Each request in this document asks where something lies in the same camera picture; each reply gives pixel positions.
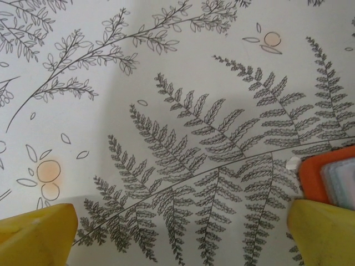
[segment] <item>orange object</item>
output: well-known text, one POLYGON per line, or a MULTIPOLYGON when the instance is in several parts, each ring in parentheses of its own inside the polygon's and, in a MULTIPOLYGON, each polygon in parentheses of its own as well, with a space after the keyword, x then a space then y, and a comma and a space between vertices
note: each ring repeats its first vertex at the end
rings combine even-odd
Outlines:
POLYGON ((298 174, 306 199, 330 204, 322 181, 321 169, 328 163, 353 157, 355 157, 355 146, 320 154, 304 161, 298 174))

